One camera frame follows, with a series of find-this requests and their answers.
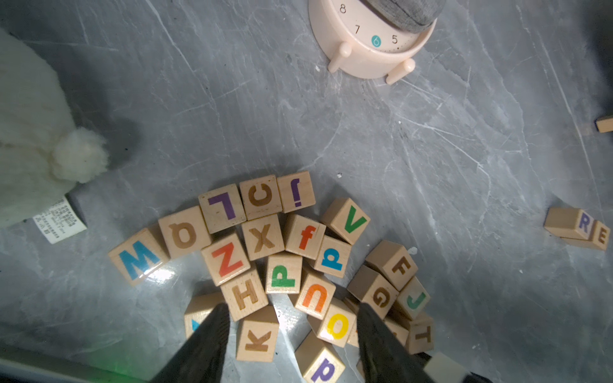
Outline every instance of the care label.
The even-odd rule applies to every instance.
[[[57,243],[87,229],[64,196],[49,209],[34,217],[36,226],[51,243]]]

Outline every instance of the wooden alphabet block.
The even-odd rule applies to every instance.
[[[276,177],[269,175],[238,184],[243,196],[243,206],[247,219],[257,219],[283,210]]]
[[[215,306],[223,302],[225,302],[224,296],[220,292],[192,298],[183,316],[185,319],[185,337],[189,338]]]
[[[420,313],[409,322],[409,338],[406,350],[414,355],[434,349],[434,320],[426,313]]]
[[[136,286],[170,260],[159,227],[149,227],[112,249],[109,258],[120,273]]]
[[[229,281],[251,267],[236,233],[215,241],[202,249],[201,253],[215,286]]]
[[[198,196],[208,232],[213,234],[247,220],[243,202],[235,184]]]
[[[213,242],[200,206],[160,218],[158,224],[173,259],[200,251]]]
[[[300,374],[308,383],[336,383],[345,370],[334,347],[310,332],[295,353]]]
[[[351,330],[356,325],[357,316],[342,301],[332,298],[324,320],[308,316],[307,320],[315,335],[328,343],[344,347]]]
[[[302,257],[288,252],[268,256],[266,294],[299,294]]]
[[[321,222],[354,245],[364,233],[370,217],[351,198],[337,198],[324,213]]]
[[[268,306],[268,297],[255,268],[221,285],[221,292],[234,322]]]
[[[398,339],[398,342],[400,342],[400,344],[403,346],[406,346],[406,340],[409,338],[409,330],[402,327],[398,322],[389,317],[385,317],[383,319],[383,323],[389,328],[396,339]]]
[[[416,276],[411,278],[400,291],[394,307],[403,315],[413,320],[430,301],[430,294],[424,289]]]
[[[350,344],[354,347],[360,347],[360,341],[357,336],[357,312],[360,308],[360,302],[354,297],[345,297],[345,299],[343,299],[343,303],[351,310],[352,313],[356,315],[356,323],[353,325],[353,328],[349,332],[347,344]]]
[[[381,241],[366,257],[366,263],[386,277],[396,290],[402,290],[417,273],[417,265],[406,248],[390,241]]]
[[[347,290],[360,302],[368,303],[383,319],[398,296],[398,291],[381,274],[362,266],[353,277]]]
[[[596,127],[601,133],[613,132],[613,117],[601,117],[597,119]]]
[[[290,214],[283,227],[285,250],[304,258],[317,259],[325,232],[324,224],[297,214]]]
[[[300,295],[290,295],[289,299],[298,310],[321,320],[330,306],[336,289],[334,283],[322,273],[304,265]]]
[[[324,235],[317,259],[309,263],[317,271],[342,278],[345,276],[350,253],[350,244]]]
[[[273,306],[246,316],[238,328],[236,360],[271,363],[278,335],[279,320]]]
[[[545,229],[551,234],[576,240],[588,240],[593,225],[589,214],[575,208],[549,208],[545,220]]]
[[[279,217],[276,214],[247,221],[241,226],[249,260],[260,259],[285,250]]]
[[[580,248],[606,251],[609,246],[609,234],[611,230],[600,221],[594,222],[592,233],[587,241],[562,238],[567,244]]]
[[[308,171],[279,177],[276,183],[281,194],[283,213],[315,205],[315,193]]]

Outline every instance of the white plush toy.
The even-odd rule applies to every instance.
[[[104,139],[76,128],[55,71],[0,29],[0,228],[104,172]]]

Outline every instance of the plush tail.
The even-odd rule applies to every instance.
[[[80,127],[65,135],[53,150],[53,174],[60,180],[86,183],[105,172],[109,154],[104,138]]]

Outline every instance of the blue letter m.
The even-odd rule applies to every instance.
[[[134,251],[136,252],[138,258],[134,258],[132,254],[125,250],[122,251],[121,254],[119,254],[119,257],[123,262],[123,265],[126,267],[130,278],[132,278],[132,280],[135,280],[139,277],[136,273],[136,270],[134,270],[135,266],[138,267],[139,270],[144,273],[150,269],[149,264],[147,263],[147,260],[145,258],[149,258],[149,260],[152,261],[153,264],[158,263],[159,258],[156,257],[155,254],[153,254],[151,250],[146,248],[145,245],[143,245],[140,241],[136,241],[136,243],[134,243],[132,247],[134,248]]]

